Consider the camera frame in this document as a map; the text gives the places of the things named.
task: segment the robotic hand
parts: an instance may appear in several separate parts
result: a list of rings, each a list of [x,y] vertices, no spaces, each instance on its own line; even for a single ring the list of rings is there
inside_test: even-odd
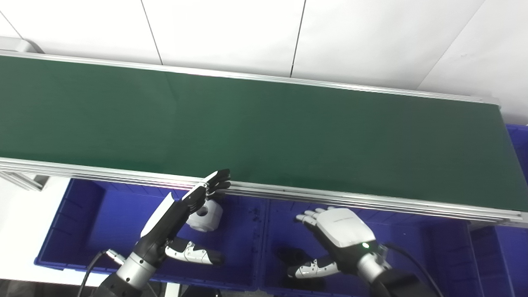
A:
[[[357,275],[373,297],[437,296],[412,273],[396,270],[379,253],[372,230],[351,210],[317,208],[296,216],[328,251],[329,256],[288,269],[294,278],[321,277],[342,272]]]
[[[161,218],[142,232],[130,256],[115,273],[110,274],[96,289],[94,296],[141,296],[142,288],[161,266],[167,256],[180,261],[220,265],[223,256],[207,250],[193,242],[175,237],[189,216],[199,210],[206,199],[219,198],[217,192],[227,189],[231,183],[229,169],[211,173],[193,187],[181,200],[163,203],[155,213],[162,212]]]

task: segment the green conveyor belt surface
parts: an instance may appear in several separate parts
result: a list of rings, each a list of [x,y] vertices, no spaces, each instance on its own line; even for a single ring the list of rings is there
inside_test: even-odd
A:
[[[528,210],[495,105],[0,57],[0,156]]]

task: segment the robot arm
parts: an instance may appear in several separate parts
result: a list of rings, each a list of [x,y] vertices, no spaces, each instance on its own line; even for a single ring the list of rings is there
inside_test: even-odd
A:
[[[163,212],[161,218],[151,224],[151,227],[144,229],[130,256],[117,272],[101,283],[95,296],[141,296],[142,288],[167,256],[180,261],[222,264],[223,256],[220,253],[175,236],[189,216],[204,205],[206,199],[218,198],[220,193],[217,190],[226,189],[231,185],[229,179],[229,169],[215,171],[193,187],[181,200],[162,203],[156,210]]]
[[[437,296],[414,274],[393,269],[379,253],[372,230],[351,210],[318,208],[297,215],[296,220],[314,234],[329,256],[290,267],[289,277],[321,277],[343,272],[363,279],[373,297]]]

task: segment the blue storage crate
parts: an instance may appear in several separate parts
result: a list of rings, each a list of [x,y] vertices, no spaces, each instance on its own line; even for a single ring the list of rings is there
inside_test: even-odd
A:
[[[508,124],[506,128],[510,134],[526,182],[528,182],[528,127]]]
[[[139,185],[72,179],[36,265],[85,271],[95,254],[112,248],[128,256],[151,214],[171,191]],[[262,245],[265,199],[228,196],[219,204],[223,215],[217,230],[202,233],[185,225],[179,237],[225,255],[225,264],[209,266],[168,258],[153,279],[229,290],[254,291]],[[118,266],[103,257],[94,272],[111,273]]]
[[[528,230],[496,226],[495,232],[515,296],[528,296]]]
[[[320,292],[283,287],[286,266],[276,256],[279,248],[301,248],[310,257],[327,254],[303,224],[294,217],[324,205],[271,201],[262,252],[260,289],[275,296],[369,296],[369,288],[358,277],[341,273],[325,277]],[[393,242],[421,262],[437,281],[446,297],[481,297],[467,222],[463,220],[402,214],[389,211],[352,209],[374,231],[379,243]],[[427,280],[407,258],[389,252],[388,262]]]
[[[471,232],[486,296],[528,296],[528,230],[489,226]]]

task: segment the black cable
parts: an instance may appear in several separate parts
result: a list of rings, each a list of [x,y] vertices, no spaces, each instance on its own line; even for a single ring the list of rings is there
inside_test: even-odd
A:
[[[90,275],[90,272],[92,271],[93,267],[96,265],[96,262],[99,260],[99,258],[106,253],[105,250],[101,250],[97,253],[97,255],[92,259],[92,262],[88,264],[88,267],[86,269],[86,273],[84,274],[84,278],[82,279],[81,286],[79,287],[79,291],[77,292],[77,297],[81,297],[82,289],[84,289],[84,286],[86,286],[86,281],[88,280],[88,276]]]
[[[401,248],[401,247],[399,247],[399,246],[397,246],[397,245],[395,245],[393,243],[385,243],[383,245],[385,247],[395,251],[395,252],[400,253],[401,255],[403,255],[403,256],[407,257],[409,260],[411,260],[416,265],[416,267],[418,267],[418,269],[420,271],[422,271],[422,273],[425,275],[425,277],[427,278],[427,280],[429,281],[431,286],[435,289],[436,294],[438,295],[438,297],[444,297],[444,295],[440,291],[440,288],[436,285],[436,282],[432,279],[432,277],[429,274],[429,272],[427,272],[425,267],[423,267],[422,264],[420,264],[413,256],[411,256],[411,254],[407,253],[406,250],[404,250],[403,248]]]
[[[154,297],[158,297],[158,294],[156,294],[156,291],[154,291],[154,288],[150,285],[150,283],[147,283],[147,286],[152,291],[152,294],[154,295]]]

